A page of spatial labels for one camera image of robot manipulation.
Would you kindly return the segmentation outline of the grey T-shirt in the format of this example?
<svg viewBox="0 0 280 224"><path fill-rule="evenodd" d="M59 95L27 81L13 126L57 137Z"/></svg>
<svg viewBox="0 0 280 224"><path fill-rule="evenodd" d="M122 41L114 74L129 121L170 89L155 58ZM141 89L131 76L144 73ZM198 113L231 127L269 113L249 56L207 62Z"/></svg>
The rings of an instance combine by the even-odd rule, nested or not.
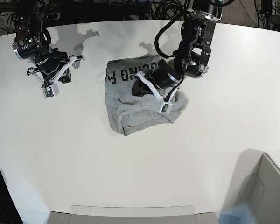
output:
<svg viewBox="0 0 280 224"><path fill-rule="evenodd" d="M169 114L154 109L157 101L152 94L132 95L138 71L154 70L161 60L159 55L109 61L106 66L105 104L110 127L124 136L158 124L174 123L187 107L188 98L178 91L172 98Z"/></svg>

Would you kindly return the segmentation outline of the grey box right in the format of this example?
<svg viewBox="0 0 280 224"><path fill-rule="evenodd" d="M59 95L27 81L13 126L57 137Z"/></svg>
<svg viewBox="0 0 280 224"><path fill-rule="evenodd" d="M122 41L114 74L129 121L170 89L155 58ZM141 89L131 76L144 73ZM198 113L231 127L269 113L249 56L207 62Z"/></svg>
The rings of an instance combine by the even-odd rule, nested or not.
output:
<svg viewBox="0 0 280 224"><path fill-rule="evenodd" d="M257 172L244 179L234 206L241 203L254 210L257 224L280 224L280 167L268 154Z"/></svg>

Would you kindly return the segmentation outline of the grey chair backrest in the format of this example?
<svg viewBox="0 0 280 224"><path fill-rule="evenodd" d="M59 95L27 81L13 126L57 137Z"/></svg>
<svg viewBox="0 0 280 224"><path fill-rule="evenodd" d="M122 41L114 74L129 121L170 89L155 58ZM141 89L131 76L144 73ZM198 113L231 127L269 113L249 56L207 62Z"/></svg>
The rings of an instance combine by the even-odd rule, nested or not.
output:
<svg viewBox="0 0 280 224"><path fill-rule="evenodd" d="M48 224L217 224L214 212L195 213L195 207L97 207L72 205L70 213L52 211Z"/></svg>

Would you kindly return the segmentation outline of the blue translucent object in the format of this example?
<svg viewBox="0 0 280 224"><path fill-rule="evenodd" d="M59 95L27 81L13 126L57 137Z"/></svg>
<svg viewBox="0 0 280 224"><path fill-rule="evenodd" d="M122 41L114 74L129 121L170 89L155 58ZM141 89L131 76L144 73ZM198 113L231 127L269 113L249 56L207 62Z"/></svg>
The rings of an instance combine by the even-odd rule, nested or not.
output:
<svg viewBox="0 0 280 224"><path fill-rule="evenodd" d="M255 224L254 210L247 203L216 213L219 224Z"/></svg>

